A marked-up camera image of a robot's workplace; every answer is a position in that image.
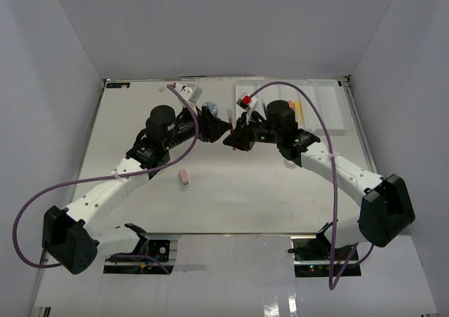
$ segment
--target pink eraser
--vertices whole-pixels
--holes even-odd
[[[189,175],[187,174],[187,171],[184,168],[180,170],[180,177],[182,184],[187,186],[189,184]]]

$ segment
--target gray wall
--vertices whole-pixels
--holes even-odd
[[[44,187],[75,177],[101,81],[58,0],[0,0],[0,311],[25,316],[38,271],[11,242],[14,217]],[[42,215],[67,191],[37,201],[20,244],[38,262]]]
[[[350,74],[391,0],[60,0],[102,78]]]
[[[379,171],[405,178],[410,231],[438,312],[449,316],[449,0],[393,0],[354,72]]]

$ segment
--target robotic arm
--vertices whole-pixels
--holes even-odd
[[[255,111],[257,99],[245,96],[237,105],[245,112],[236,128],[223,144],[242,151],[250,151],[256,142],[276,144],[281,155],[329,182],[333,181],[331,155],[320,139],[297,127],[295,112],[283,100],[269,103],[265,118]],[[337,226],[336,248],[369,241],[378,247],[386,246],[395,236],[415,220],[407,187],[402,178],[385,178],[335,157],[338,187],[360,207],[360,215],[343,220]],[[327,223],[317,233],[318,241],[328,251],[332,224]]]
[[[231,125],[214,117],[207,107],[199,109],[196,102],[201,89],[194,85],[176,84],[175,89],[193,107],[199,125],[199,139],[215,142]],[[167,105],[155,107],[145,129],[135,139],[119,165],[112,171],[115,179],[106,180],[81,198],[60,210],[53,206],[43,218],[42,246],[72,274],[84,271],[97,257],[115,253],[139,254],[147,243],[145,231],[134,224],[97,232],[98,226],[131,192],[150,181],[157,172],[120,178],[118,174],[149,170],[170,161],[169,150],[195,134],[192,115],[187,108],[176,116]]]

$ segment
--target white table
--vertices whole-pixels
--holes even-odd
[[[219,116],[234,104],[236,79],[199,79],[201,101],[214,100]],[[166,83],[132,82],[105,91],[81,177],[109,173],[131,147],[152,107],[177,105]],[[335,151],[361,167],[368,156],[354,122],[333,136]],[[180,154],[187,144],[172,152]],[[178,170],[191,177],[180,185]],[[76,196],[91,185],[81,185]],[[339,217],[356,204],[340,192]],[[319,176],[287,168],[276,148],[256,144],[249,153],[221,142],[199,143],[178,167],[159,173],[103,223],[133,222],[151,232],[315,232],[331,218],[332,187]],[[170,276],[103,274],[104,260],[73,276],[45,270],[35,306],[51,317],[70,316],[420,316],[436,313],[420,259],[410,237],[375,249],[362,276],[342,278],[334,292],[325,278],[295,278],[287,236],[184,235]],[[358,251],[363,255],[369,245]],[[182,272],[182,269],[199,269]]]

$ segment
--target white tray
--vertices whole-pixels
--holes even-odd
[[[238,80],[236,84],[236,101],[244,94],[251,94],[257,88],[275,80]],[[344,90],[336,80],[291,80],[287,81],[301,88],[315,104],[326,128],[331,135],[344,135],[349,127],[344,112]],[[288,86],[270,86],[257,94],[259,104],[257,111],[264,115],[262,102],[268,105],[274,100],[298,101],[301,103],[303,117],[298,117],[299,126],[317,135],[323,134],[323,129],[313,109],[295,89]],[[236,106],[236,117],[243,113]]]

